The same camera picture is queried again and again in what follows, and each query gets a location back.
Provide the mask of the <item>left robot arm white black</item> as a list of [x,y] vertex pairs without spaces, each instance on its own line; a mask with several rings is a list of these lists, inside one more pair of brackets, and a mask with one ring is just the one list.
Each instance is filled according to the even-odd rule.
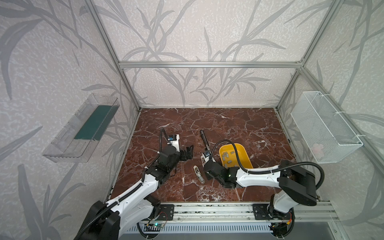
[[167,136],[167,145],[144,169],[142,178],[128,190],[107,201],[95,202],[88,211],[76,240],[117,240],[141,220],[156,218],[161,202],[151,196],[171,176],[179,162],[194,157],[194,146],[180,148],[179,135]]

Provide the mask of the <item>pink mini stapler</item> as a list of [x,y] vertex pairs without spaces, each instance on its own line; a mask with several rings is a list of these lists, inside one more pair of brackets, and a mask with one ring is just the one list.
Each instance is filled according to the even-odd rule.
[[202,165],[204,166],[208,160],[202,156],[201,161],[202,161]]

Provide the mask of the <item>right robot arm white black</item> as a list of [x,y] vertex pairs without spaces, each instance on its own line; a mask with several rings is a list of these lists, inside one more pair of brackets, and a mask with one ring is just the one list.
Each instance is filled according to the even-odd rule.
[[217,180],[224,188],[247,188],[251,186],[279,188],[273,194],[264,215],[270,219],[292,218],[297,205],[316,206],[316,191],[325,180],[323,168],[313,162],[292,163],[281,161],[269,168],[249,169],[242,163],[235,167],[224,167],[214,160],[213,150],[202,153],[204,173],[208,180]]

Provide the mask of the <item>black stapler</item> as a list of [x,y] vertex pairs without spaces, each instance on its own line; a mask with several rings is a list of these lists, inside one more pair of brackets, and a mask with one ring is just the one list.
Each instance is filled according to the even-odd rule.
[[205,135],[204,131],[200,130],[200,134],[201,134],[201,138],[202,138],[202,140],[203,140],[203,142],[205,144],[206,151],[210,151],[211,150],[210,149],[210,144],[209,144],[209,141],[206,138],[206,135]]

